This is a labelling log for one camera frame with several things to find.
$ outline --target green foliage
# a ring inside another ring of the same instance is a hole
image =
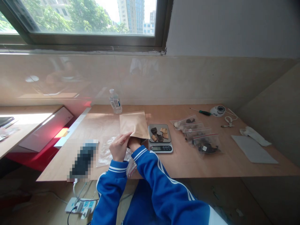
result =
[[[111,19],[95,0],[72,0],[66,7],[76,32],[106,33]]]
[[[13,26],[8,22],[4,15],[0,12],[0,32],[11,33],[11,30],[15,30]]]
[[[51,6],[44,7],[40,0],[23,0],[30,15],[42,32],[72,32],[71,23],[54,11]]]
[[[42,5],[40,0],[22,0],[22,2],[41,32],[118,34],[129,32],[124,23],[114,26],[106,10],[95,0],[70,0],[70,5],[65,6],[71,20],[66,20],[50,5]],[[11,29],[13,27],[0,14],[0,31]]]

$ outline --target tiled floor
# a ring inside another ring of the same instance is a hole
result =
[[[7,175],[4,183],[17,183],[19,189],[29,192],[52,191],[65,201],[73,197],[73,184],[67,182],[35,182],[39,172],[26,167]],[[204,179],[180,179],[199,200],[209,203],[228,224],[266,224],[271,225],[269,219],[247,190],[240,178],[204,178]],[[128,180],[124,194],[118,208],[117,224],[124,219],[132,194],[137,186],[137,180]],[[76,185],[79,191],[83,182]],[[96,181],[88,182],[81,197],[91,198],[95,193]],[[15,207],[13,211],[6,209],[1,211],[4,225],[15,224],[67,224],[68,214],[65,213],[66,204],[51,193],[34,194],[29,202]],[[81,215],[71,214],[69,224],[85,225],[91,219],[81,220]]]

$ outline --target wall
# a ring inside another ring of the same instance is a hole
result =
[[[0,105],[64,104],[78,116],[109,104],[223,103],[235,110],[296,63],[292,59],[0,54]]]
[[[300,57],[294,0],[174,0],[169,56]]]
[[[300,64],[237,111],[287,158],[300,166]],[[300,224],[300,177],[243,178],[274,225]]]

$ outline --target tall building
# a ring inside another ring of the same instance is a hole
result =
[[[41,0],[42,5],[50,5],[59,15],[64,17],[66,20],[70,20],[69,12],[65,5],[69,5],[69,0]]]
[[[120,22],[132,34],[143,34],[145,0],[118,0]]]
[[[144,23],[144,35],[154,35],[154,28],[151,27],[152,25],[153,23]]]
[[[155,19],[156,19],[156,11],[153,10],[150,13],[150,33],[154,35],[155,32]]]

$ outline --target digital scale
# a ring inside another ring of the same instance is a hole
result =
[[[173,146],[171,143],[171,135],[169,131],[169,127],[166,124],[150,124],[149,125],[149,134],[150,134],[150,140],[149,140],[149,150],[154,151],[155,153],[172,153],[173,152]],[[158,142],[158,140],[155,142],[152,139],[153,133],[151,132],[152,128],[157,129],[157,134],[162,135],[162,132],[160,131],[161,128],[166,128],[168,131],[169,138],[163,139],[163,142]]]

